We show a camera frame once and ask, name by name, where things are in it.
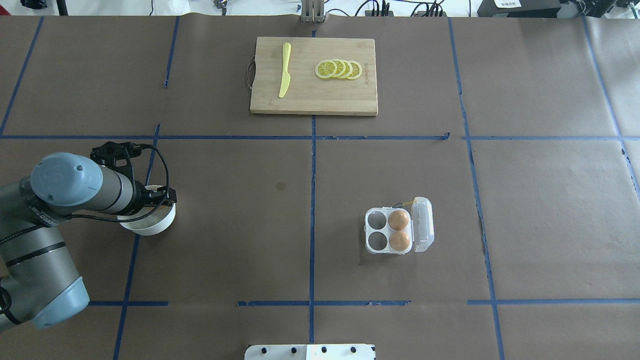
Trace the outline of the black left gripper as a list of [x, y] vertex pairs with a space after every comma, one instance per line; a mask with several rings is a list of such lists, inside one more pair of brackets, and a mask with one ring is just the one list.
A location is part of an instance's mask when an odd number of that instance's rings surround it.
[[133, 216], [143, 216], [144, 211], [160, 207], [172, 207], [178, 202], [178, 194], [170, 186], [145, 186], [135, 194]]

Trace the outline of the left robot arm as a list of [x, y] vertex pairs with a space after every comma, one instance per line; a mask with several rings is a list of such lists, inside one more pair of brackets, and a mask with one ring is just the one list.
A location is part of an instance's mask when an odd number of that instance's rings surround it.
[[59, 226], [73, 219], [141, 223], [178, 202], [162, 153], [165, 184], [146, 187], [131, 160], [148, 144], [108, 141], [90, 155], [55, 152], [1, 187], [2, 332], [30, 322], [43, 330], [82, 312], [89, 293]]

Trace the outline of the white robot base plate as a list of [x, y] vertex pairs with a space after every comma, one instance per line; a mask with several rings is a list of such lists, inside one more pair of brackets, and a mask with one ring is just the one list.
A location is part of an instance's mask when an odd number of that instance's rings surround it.
[[247, 347], [245, 360], [375, 360], [374, 344], [255, 344]]

